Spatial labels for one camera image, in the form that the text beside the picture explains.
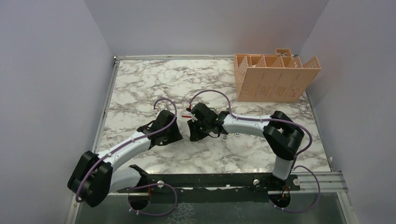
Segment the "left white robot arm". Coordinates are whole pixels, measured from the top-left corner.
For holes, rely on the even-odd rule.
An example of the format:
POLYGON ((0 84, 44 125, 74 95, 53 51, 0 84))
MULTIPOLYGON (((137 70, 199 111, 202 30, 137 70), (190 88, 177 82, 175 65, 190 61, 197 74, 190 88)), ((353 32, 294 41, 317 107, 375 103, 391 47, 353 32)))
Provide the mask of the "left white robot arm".
POLYGON ((109 193, 131 187, 146 188, 147 179, 139 168, 120 167, 140 153, 155 146, 165 146, 182 139, 174 113, 162 110, 157 118, 118 145, 95 154, 87 151, 80 157, 67 187, 90 207, 99 205, 109 193))

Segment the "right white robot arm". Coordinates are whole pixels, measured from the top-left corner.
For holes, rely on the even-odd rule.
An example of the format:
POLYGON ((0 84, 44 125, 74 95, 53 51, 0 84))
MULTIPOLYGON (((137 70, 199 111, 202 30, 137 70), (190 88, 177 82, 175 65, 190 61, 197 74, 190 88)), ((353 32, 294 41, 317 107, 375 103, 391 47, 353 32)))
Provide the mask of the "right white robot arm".
POLYGON ((187 122, 191 142, 202 140, 212 133, 218 136, 239 133, 265 138, 276 155, 269 183, 276 190, 281 190, 288 184, 304 132, 286 114, 275 111, 269 116, 243 118, 233 116, 228 111, 216 113, 203 103, 189 107, 187 111, 191 114, 191 119, 187 122))

